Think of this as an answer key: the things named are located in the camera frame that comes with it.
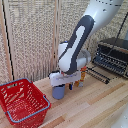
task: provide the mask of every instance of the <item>wire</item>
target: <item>wire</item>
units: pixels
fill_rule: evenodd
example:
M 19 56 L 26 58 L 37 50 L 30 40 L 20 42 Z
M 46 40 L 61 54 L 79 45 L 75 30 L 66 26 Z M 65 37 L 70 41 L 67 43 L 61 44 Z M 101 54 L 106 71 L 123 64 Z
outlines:
M 116 44 L 116 42 L 117 42 L 117 40 L 118 40 L 118 37 L 119 37 L 119 35 L 120 35 L 120 32 L 121 32 L 121 30 L 122 30 L 122 27 L 123 27 L 123 25 L 124 25 L 124 23 L 125 23 L 125 20 L 127 19 L 127 16 L 128 16 L 128 12 L 127 12 L 127 14 L 126 14 L 126 16 L 125 16 L 125 18 L 124 18 L 122 24 L 121 24 L 121 27 L 120 27 L 119 32 L 118 32 L 118 34 L 117 34 L 116 40 L 115 40 L 115 42 L 114 42 L 114 44 L 113 44 L 111 50 L 110 50 L 109 53 L 107 54 L 107 56 L 109 56 L 110 53 L 112 52 L 112 50 L 114 49 L 115 44 Z

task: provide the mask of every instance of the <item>wicker wall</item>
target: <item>wicker wall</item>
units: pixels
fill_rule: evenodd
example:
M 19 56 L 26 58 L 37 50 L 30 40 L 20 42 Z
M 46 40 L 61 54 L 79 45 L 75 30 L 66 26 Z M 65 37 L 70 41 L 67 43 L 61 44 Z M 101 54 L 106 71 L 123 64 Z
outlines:
M 4 4 L 15 79 L 47 77 L 52 66 L 55 0 L 7 0 Z
M 6 34 L 3 7 L 0 1 L 0 84 L 12 80 L 11 63 Z
M 72 32 L 82 17 L 90 0 L 5 0 L 8 39 L 11 50 L 14 79 L 27 77 L 36 81 L 48 76 L 52 70 L 58 69 L 57 48 L 62 41 L 69 40 Z M 97 41 L 116 37 L 123 18 L 128 9 L 128 1 L 124 0 L 118 14 L 110 24 L 92 35 L 83 46 L 92 57 Z M 124 38 L 128 29 L 125 22 L 120 38 Z M 0 72 L 7 81 L 5 42 L 0 33 L 0 51 L 2 65 Z

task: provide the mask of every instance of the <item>red basket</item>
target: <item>red basket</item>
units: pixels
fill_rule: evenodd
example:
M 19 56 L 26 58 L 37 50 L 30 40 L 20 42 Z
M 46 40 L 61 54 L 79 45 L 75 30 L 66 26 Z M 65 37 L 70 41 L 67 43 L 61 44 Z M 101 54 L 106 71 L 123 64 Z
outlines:
M 0 104 L 16 128 L 37 128 L 51 107 L 46 96 L 26 78 L 0 85 Z

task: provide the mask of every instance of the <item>wooden table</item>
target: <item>wooden table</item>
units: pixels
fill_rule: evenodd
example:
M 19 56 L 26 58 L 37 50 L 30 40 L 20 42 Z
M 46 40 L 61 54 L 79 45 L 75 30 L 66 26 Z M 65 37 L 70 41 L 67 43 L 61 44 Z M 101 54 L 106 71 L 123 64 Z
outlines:
M 65 89 L 65 97 L 52 97 L 49 78 L 34 83 L 52 103 L 39 128 L 110 128 L 128 103 L 128 80 L 114 78 L 108 85 L 86 74 L 84 87 Z M 0 128 L 12 128 L 0 108 Z

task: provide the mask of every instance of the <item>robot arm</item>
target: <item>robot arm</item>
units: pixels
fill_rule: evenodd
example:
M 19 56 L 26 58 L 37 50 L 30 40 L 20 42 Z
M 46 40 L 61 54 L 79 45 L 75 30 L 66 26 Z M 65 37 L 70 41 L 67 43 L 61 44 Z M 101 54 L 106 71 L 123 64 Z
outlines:
M 122 3 L 123 0 L 90 1 L 70 40 L 59 44 L 58 61 L 61 71 L 70 75 L 87 64 L 88 57 L 79 58 L 84 42 L 97 30 L 106 26 L 112 20 Z

